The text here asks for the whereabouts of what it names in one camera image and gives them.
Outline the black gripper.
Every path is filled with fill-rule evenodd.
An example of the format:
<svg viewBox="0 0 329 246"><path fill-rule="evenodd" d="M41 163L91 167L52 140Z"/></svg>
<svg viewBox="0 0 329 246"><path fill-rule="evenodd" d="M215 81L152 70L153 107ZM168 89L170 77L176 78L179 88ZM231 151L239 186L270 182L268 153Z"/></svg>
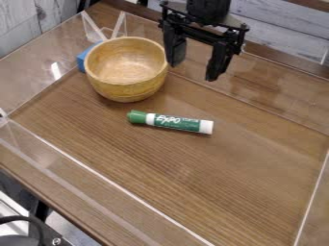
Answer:
<svg viewBox="0 0 329 246"><path fill-rule="evenodd" d="M204 33L226 42L214 44L212 55L207 63L206 80L212 82L226 72L234 52L240 53L248 26L230 12L230 1L161 1L161 20L172 20L178 25ZM170 22L163 23L163 43L165 59L175 67L184 60L186 36L182 28Z"/></svg>

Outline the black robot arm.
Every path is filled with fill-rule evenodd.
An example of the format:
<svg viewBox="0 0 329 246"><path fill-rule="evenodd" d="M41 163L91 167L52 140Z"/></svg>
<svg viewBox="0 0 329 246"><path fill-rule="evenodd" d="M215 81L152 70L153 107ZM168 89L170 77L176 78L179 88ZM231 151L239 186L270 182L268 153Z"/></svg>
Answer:
<svg viewBox="0 0 329 246"><path fill-rule="evenodd" d="M178 66L186 57L187 39L212 47L206 68L206 80L215 81L226 72L234 55L243 50L248 31L246 23L230 16L231 0L186 0L184 3L161 0L157 27L168 64Z"/></svg>

